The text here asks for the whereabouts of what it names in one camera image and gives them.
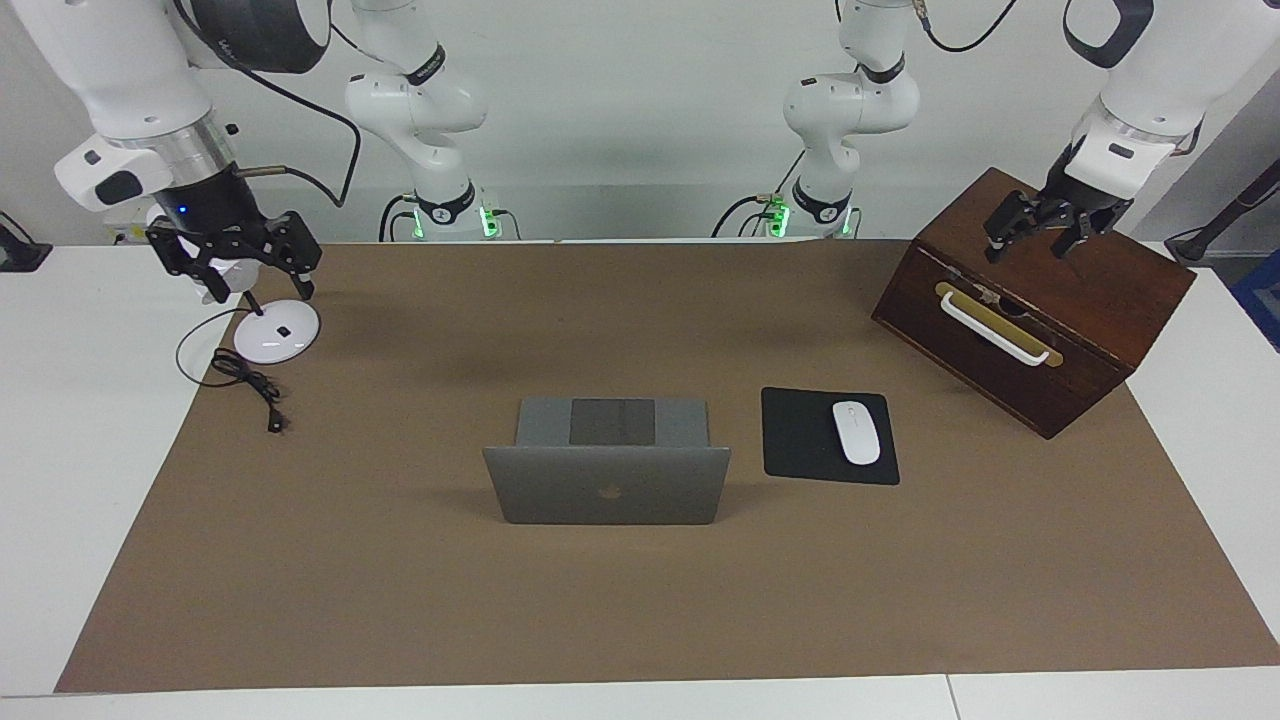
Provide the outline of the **dark wooden box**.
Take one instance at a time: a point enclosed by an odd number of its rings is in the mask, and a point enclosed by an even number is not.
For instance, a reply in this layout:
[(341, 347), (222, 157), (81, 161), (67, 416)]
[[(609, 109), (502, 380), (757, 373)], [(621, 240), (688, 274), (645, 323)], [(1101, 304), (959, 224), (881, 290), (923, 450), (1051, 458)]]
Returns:
[[(1117, 232), (1064, 259), (1059, 232), (1014, 243), (988, 263), (984, 220), (1019, 179), (989, 168), (910, 242), (873, 319), (1038, 436), (1057, 436), (1143, 363), (1194, 282), (1194, 273)], [(1064, 356), (1025, 366), (940, 310), (948, 282)]]

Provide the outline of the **black tripod stand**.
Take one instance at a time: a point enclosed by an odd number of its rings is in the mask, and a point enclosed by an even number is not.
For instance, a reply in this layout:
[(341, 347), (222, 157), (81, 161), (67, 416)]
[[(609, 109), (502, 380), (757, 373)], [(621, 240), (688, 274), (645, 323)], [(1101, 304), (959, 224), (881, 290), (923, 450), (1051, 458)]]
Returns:
[(1166, 238), (1164, 246), (1175, 261), (1184, 265), (1198, 263), (1219, 236), (1245, 214), (1270, 200), (1276, 192), (1280, 192), (1280, 158), (1276, 158), (1208, 223)]

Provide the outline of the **brown table mat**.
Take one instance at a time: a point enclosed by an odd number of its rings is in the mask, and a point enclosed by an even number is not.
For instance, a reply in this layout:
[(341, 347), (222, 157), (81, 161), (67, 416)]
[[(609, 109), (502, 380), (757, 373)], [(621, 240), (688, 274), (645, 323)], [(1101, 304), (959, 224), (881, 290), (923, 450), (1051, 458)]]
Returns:
[[(1280, 664), (1135, 400), (1029, 432), (870, 319), (902, 252), (328, 247), (289, 427), (196, 395), (58, 689)], [(900, 484), (768, 475), (765, 387), (883, 395)], [(716, 521), (504, 521), (535, 395), (705, 400)]]

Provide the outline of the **black mouse pad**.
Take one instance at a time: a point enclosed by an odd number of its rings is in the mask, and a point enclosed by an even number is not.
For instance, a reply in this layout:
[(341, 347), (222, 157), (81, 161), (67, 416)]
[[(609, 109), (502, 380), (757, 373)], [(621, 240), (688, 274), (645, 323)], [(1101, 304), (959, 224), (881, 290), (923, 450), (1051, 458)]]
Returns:
[[(865, 404), (876, 419), (882, 454), (870, 466), (847, 462), (841, 451), (831, 409), (845, 400)], [(883, 395), (765, 387), (760, 402), (762, 452), (768, 475), (861, 486), (900, 484), (890, 407)]]

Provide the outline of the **grey laptop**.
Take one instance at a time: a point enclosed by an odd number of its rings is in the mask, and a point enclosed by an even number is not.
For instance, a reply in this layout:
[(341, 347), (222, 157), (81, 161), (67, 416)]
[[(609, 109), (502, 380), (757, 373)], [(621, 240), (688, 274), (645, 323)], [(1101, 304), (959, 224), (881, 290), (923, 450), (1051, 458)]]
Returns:
[(515, 442), (483, 459), (509, 524), (708, 525), (732, 451), (710, 442), (703, 398), (521, 401)]

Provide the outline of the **white desk lamp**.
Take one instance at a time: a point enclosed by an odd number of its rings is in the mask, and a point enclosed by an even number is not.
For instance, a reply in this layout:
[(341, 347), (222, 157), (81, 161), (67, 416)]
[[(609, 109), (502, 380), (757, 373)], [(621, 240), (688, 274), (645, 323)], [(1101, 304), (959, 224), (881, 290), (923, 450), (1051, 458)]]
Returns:
[[(147, 227), (174, 225), (165, 215), (165, 199), (151, 206), (147, 220)], [(300, 356), (317, 340), (321, 319), (310, 301), (302, 301), (298, 295), (296, 299), (266, 302), (256, 299), (255, 286), (261, 273), (275, 269), (260, 263), (252, 249), (242, 247), (238, 240), (225, 236), (193, 241), (178, 228), (177, 231), (182, 245), (192, 255), (209, 249), (214, 256), (211, 265), (227, 282), (227, 301), (238, 296), (244, 302), (247, 314), (233, 333), (233, 348), (244, 360), (261, 365), (285, 363)], [(184, 275), (178, 277), (192, 281)], [(215, 304), (197, 281), (192, 282), (205, 304)]]

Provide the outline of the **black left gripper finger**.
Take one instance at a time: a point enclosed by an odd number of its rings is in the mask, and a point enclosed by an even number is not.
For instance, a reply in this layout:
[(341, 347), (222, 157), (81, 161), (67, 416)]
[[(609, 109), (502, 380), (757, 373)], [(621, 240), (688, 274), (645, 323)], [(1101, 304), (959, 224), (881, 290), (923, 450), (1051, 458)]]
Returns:
[(984, 220), (988, 263), (998, 263), (1005, 251), (1025, 237), (1041, 231), (1039, 209), (1042, 197), (1021, 191), (1010, 192)]
[(1088, 209), (1062, 205), (1050, 214), (1050, 228), (1062, 231), (1050, 250), (1056, 259), (1064, 260), (1076, 245), (1084, 243), (1096, 234), (1110, 232), (1112, 225), (1114, 210), (1111, 208)]

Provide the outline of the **white computer mouse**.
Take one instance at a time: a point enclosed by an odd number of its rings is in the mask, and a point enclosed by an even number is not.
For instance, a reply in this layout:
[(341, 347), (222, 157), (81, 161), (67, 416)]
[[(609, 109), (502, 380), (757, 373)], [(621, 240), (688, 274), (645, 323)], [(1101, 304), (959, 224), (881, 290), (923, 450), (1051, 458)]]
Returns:
[(881, 460), (882, 447), (870, 409), (855, 400), (845, 400), (831, 409), (835, 430), (847, 462), (870, 466)]

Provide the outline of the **blue crate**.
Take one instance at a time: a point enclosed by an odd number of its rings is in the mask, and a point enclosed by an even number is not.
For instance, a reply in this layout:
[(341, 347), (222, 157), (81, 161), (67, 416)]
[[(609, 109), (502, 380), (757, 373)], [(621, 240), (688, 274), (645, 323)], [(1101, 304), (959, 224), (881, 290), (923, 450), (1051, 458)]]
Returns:
[(1280, 354), (1280, 249), (1229, 286), (1261, 334)]

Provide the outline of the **white power socket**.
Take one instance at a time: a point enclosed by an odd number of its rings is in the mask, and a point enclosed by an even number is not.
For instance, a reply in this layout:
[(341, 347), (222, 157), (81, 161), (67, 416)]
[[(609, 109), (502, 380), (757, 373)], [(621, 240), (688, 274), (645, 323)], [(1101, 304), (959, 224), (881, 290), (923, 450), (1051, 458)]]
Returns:
[(102, 214), (108, 241), (113, 245), (146, 243), (150, 202), (134, 202), (109, 209)]

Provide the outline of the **black clamp mount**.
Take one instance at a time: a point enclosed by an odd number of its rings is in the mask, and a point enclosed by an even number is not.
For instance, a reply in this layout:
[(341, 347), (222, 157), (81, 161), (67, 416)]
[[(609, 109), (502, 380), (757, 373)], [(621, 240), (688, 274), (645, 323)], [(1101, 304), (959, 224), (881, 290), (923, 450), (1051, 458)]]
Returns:
[(40, 269), (54, 250), (42, 243), (13, 217), (0, 210), (0, 273), (31, 273)]

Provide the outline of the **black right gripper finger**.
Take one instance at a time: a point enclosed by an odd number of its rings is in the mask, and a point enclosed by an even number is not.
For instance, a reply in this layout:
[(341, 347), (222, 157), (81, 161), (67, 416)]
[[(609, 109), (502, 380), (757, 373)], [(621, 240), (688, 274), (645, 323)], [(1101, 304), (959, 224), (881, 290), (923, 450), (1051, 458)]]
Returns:
[(211, 265), (214, 256), (209, 249), (192, 255), (182, 245), (174, 225), (148, 225), (146, 238), (170, 275), (184, 275), (197, 281), (215, 304), (227, 301), (227, 282)]
[(297, 211), (262, 219), (250, 233), (250, 246), (260, 263), (291, 278), (302, 301), (314, 297), (311, 275), (321, 261), (323, 249)]

